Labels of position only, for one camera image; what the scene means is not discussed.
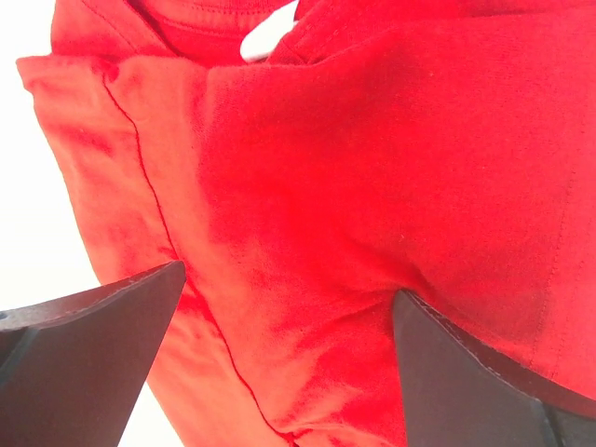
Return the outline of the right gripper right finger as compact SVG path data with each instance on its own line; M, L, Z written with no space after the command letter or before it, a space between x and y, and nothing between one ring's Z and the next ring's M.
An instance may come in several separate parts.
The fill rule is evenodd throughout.
M410 291L393 304L407 442L594 447L595 402L453 325Z

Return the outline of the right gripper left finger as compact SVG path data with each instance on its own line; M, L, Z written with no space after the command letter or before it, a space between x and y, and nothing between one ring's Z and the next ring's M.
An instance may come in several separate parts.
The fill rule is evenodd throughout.
M2 445L116 446L184 283L171 262L2 312Z

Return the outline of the red t shirt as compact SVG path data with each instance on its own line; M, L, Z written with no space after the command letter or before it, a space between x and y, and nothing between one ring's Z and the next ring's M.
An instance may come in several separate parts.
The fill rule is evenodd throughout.
M410 290L595 394L595 5L60 1L18 60L103 283L187 282L149 384L186 446L402 446Z

